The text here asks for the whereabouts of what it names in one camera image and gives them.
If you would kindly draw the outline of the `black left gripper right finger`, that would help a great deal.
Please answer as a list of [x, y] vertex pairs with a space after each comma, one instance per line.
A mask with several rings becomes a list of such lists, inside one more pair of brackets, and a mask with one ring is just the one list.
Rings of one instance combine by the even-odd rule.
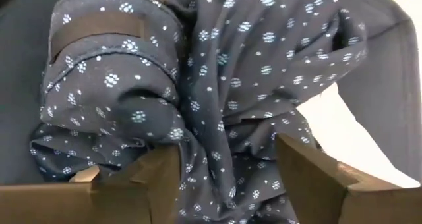
[[421, 188], [400, 188], [285, 134], [276, 154], [302, 224], [421, 224]]

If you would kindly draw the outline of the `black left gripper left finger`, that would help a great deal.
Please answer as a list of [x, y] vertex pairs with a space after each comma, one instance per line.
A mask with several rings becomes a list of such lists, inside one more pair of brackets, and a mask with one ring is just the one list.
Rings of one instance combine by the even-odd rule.
[[1, 224], [174, 223], [176, 146], [156, 148], [102, 181], [1, 187]]

